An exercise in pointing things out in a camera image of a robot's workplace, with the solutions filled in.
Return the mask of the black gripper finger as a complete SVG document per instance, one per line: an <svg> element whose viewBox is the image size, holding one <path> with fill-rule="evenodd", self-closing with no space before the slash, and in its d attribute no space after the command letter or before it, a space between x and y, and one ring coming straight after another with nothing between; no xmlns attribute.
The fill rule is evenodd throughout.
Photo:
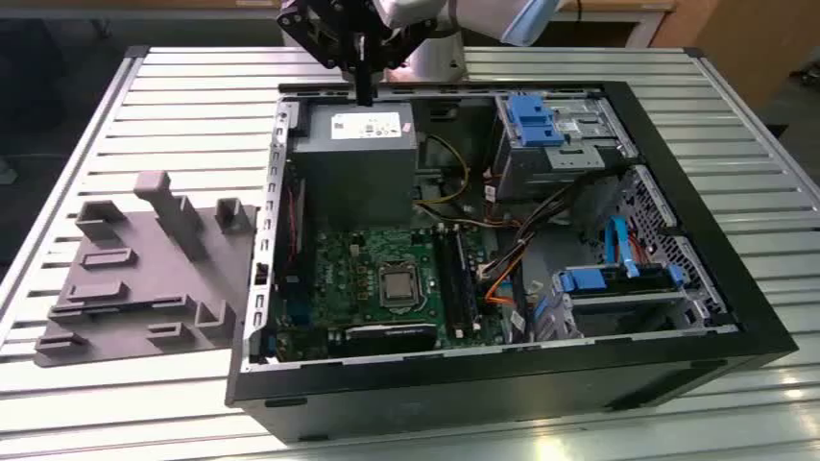
<svg viewBox="0 0 820 461"><path fill-rule="evenodd" d="M328 69L337 67L355 87L359 106L367 106L364 32L356 6L283 6L277 24Z"/></svg>
<svg viewBox="0 0 820 461"><path fill-rule="evenodd" d="M424 25L412 24L389 38L376 32L365 34L365 106L373 104L377 83L385 69L396 69L424 41Z"/></svg>

